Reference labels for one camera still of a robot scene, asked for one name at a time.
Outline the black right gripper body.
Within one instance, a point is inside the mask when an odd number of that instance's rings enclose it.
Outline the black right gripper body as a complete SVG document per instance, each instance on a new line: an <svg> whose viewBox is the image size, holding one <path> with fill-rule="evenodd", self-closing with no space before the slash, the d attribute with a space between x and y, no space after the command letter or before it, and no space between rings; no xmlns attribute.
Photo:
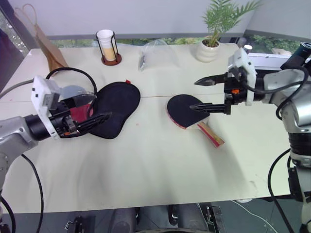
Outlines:
<svg viewBox="0 0 311 233"><path fill-rule="evenodd" d="M247 89L242 85L243 73L239 68L231 68L226 74L227 77L224 82L225 104L237 105L246 102Z"/></svg>

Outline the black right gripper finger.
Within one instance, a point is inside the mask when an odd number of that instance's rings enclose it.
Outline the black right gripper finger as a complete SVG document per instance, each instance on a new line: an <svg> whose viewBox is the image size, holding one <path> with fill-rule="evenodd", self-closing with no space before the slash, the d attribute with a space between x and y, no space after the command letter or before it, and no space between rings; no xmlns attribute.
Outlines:
<svg viewBox="0 0 311 233"><path fill-rule="evenodd" d="M189 100L189 108L202 113L223 113L225 115L231 115L231 101L227 98L221 104L201 102L197 98L192 98Z"/></svg>
<svg viewBox="0 0 311 233"><path fill-rule="evenodd" d="M203 77L199 80L197 80L194 85L200 85L200 86L213 86L217 85L219 83L224 83L227 79L227 73L225 74L219 74L219 75L212 75L208 77Z"/></svg>

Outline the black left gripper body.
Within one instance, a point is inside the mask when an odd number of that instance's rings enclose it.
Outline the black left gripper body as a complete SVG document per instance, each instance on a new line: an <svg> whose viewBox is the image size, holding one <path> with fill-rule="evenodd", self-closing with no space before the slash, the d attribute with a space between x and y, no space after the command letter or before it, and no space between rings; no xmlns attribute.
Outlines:
<svg viewBox="0 0 311 233"><path fill-rule="evenodd" d="M76 121L71 116L70 109L76 107L74 98L67 98L56 103L50 110L53 127L60 137L77 137L79 132L76 128Z"/></svg>

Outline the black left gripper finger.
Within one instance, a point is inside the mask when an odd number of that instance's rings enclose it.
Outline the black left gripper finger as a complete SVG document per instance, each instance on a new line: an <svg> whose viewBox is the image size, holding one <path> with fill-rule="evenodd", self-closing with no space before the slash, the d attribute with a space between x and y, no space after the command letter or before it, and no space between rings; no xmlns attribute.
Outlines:
<svg viewBox="0 0 311 233"><path fill-rule="evenodd" d="M96 114L83 122L77 123L77 131L79 133L87 133L93 128L105 123L111 115L111 112Z"/></svg>
<svg viewBox="0 0 311 233"><path fill-rule="evenodd" d="M86 105L96 99L94 93L86 91L77 85L68 85L61 88L62 102L67 107L80 107Z"/></svg>

